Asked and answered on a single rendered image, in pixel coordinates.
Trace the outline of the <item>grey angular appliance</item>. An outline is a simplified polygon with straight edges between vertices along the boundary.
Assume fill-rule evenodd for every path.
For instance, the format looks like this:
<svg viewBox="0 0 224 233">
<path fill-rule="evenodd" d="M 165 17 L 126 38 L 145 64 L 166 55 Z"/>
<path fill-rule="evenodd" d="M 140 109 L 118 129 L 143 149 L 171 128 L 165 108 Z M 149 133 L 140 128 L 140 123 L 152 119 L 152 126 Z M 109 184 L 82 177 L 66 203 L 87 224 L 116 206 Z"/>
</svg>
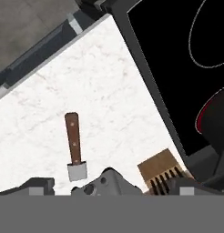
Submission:
<svg viewBox="0 0 224 233">
<path fill-rule="evenodd" d="M 107 167 L 95 180 L 83 187 L 73 187 L 72 196 L 142 195 L 142 190 L 126 181 L 114 168 Z"/>
</svg>

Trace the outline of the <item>wooden knife block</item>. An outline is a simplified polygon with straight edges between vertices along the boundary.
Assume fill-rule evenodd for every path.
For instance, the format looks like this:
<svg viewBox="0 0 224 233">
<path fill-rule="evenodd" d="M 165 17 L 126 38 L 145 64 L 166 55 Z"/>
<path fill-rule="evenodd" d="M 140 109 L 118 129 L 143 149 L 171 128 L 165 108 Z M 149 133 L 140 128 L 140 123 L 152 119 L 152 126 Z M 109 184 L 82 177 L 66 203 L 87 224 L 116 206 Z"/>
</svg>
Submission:
<svg viewBox="0 0 224 233">
<path fill-rule="evenodd" d="M 137 167 L 148 187 L 147 195 L 167 195 L 169 192 L 168 181 L 171 178 L 193 178 L 189 171 L 181 168 L 168 149 L 141 162 Z"/>
</svg>

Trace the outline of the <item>dark pot with red rim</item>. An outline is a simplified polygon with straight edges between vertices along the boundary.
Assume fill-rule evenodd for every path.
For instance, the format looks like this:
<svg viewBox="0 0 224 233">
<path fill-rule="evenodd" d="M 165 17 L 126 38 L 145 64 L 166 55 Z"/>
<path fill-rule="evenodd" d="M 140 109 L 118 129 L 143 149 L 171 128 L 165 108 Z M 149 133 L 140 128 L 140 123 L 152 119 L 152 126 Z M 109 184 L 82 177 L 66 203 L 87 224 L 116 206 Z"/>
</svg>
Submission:
<svg viewBox="0 0 224 233">
<path fill-rule="evenodd" d="M 224 152 L 224 87 L 199 110 L 195 128 L 219 154 Z"/>
</svg>

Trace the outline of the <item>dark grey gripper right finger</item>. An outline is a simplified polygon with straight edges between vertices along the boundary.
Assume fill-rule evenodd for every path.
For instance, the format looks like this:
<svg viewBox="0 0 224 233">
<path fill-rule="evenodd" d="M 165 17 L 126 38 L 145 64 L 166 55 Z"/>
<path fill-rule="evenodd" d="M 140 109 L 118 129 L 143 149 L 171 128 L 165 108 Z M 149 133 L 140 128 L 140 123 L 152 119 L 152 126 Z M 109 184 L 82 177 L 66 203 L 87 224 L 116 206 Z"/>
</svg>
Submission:
<svg viewBox="0 0 224 233">
<path fill-rule="evenodd" d="M 224 196 L 224 189 L 205 187 L 191 178 L 172 178 L 168 181 L 168 193 L 172 196 Z"/>
</svg>

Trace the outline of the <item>wooden-handled grey spatula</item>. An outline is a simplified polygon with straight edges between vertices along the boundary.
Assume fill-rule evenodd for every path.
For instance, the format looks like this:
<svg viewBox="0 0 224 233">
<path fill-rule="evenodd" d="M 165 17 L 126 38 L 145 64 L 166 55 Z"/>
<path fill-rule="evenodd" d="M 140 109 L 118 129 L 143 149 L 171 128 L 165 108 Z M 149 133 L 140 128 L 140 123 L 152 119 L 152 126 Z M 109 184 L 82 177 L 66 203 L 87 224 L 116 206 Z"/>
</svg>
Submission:
<svg viewBox="0 0 224 233">
<path fill-rule="evenodd" d="M 87 162 L 81 159 L 78 113 L 66 113 L 66 132 L 71 156 L 67 165 L 68 177 L 71 182 L 87 178 Z"/>
</svg>

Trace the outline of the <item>black hob with grey frame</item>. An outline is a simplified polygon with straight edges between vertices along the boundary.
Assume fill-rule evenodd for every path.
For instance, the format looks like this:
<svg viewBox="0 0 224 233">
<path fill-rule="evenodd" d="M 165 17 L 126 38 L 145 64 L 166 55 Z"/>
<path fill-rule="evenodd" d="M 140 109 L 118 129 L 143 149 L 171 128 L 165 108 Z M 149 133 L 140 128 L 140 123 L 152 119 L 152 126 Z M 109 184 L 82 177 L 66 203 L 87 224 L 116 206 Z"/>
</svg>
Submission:
<svg viewBox="0 0 224 233">
<path fill-rule="evenodd" d="M 224 176 L 224 152 L 195 128 L 224 87 L 224 0 L 111 0 L 107 10 L 186 167 L 199 181 Z"/>
</svg>

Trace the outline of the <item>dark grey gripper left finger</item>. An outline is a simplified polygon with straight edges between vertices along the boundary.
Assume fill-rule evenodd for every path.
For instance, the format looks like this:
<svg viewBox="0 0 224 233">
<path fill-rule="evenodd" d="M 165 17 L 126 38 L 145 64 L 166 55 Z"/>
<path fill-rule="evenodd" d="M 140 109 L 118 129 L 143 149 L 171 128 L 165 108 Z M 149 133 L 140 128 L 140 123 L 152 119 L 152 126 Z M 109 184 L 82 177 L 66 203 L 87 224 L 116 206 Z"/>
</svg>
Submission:
<svg viewBox="0 0 224 233">
<path fill-rule="evenodd" d="M 53 196 L 55 180 L 52 177 L 31 177 L 20 187 L 13 187 L 0 192 L 0 196 Z"/>
</svg>

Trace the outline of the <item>dark grey cupboard front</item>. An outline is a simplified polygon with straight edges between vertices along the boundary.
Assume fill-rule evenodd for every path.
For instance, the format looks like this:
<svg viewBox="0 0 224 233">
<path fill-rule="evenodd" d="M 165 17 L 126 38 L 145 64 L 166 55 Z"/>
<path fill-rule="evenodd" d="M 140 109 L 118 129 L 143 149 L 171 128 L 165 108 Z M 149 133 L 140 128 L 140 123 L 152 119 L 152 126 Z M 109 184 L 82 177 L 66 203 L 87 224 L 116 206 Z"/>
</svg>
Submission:
<svg viewBox="0 0 224 233">
<path fill-rule="evenodd" d="M 77 36 L 68 19 L 0 72 L 0 87 L 13 86 Z"/>
</svg>

